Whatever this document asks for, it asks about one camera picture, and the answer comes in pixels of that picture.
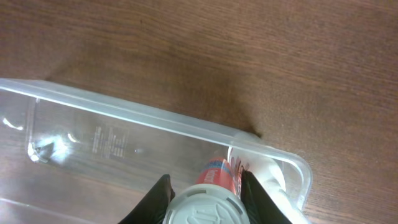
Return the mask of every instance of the wood grain surface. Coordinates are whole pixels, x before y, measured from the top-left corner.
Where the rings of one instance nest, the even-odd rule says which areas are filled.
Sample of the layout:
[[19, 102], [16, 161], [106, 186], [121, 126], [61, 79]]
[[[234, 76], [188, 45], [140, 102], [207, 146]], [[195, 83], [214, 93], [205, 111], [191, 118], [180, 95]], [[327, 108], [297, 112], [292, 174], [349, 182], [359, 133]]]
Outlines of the wood grain surface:
[[398, 220], [398, 1], [2, 0], [0, 76], [261, 135], [314, 223]]

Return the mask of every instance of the white cap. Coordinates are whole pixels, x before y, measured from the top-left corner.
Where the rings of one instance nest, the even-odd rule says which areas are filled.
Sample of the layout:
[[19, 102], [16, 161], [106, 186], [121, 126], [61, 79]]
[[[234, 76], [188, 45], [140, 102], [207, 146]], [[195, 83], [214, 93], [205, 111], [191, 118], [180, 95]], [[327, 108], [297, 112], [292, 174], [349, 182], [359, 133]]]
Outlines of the white cap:
[[242, 201], [228, 189], [196, 184], [176, 196], [163, 224], [249, 224]]

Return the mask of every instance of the transparent plastic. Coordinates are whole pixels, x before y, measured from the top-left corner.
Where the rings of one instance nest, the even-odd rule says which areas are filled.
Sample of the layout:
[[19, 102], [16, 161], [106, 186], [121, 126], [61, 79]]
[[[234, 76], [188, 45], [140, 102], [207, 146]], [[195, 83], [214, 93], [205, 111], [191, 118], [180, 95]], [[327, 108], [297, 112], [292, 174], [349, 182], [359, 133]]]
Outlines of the transparent plastic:
[[0, 79], [0, 223], [117, 223], [162, 174], [176, 193], [228, 148], [280, 166], [303, 209], [312, 172], [252, 134], [85, 90]]

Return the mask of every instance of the red toothpaste tube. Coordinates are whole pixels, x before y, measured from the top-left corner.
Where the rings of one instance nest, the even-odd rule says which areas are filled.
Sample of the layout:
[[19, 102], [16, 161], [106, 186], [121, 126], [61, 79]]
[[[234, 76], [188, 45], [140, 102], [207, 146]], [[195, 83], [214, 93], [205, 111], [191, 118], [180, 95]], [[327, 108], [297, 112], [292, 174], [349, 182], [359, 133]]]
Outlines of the red toothpaste tube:
[[222, 157], [216, 157], [210, 160], [195, 184], [214, 184], [228, 189], [235, 195], [237, 192], [231, 166], [228, 161]]

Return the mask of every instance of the wooden table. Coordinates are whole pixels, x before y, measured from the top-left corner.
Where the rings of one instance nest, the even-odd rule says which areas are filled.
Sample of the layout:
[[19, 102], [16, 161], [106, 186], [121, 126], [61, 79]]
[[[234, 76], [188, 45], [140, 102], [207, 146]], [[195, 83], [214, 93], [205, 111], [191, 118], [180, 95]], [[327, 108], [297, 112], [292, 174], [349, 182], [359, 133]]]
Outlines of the wooden table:
[[314, 223], [398, 219], [398, 2], [0, 2], [2, 77], [254, 132], [302, 156]]

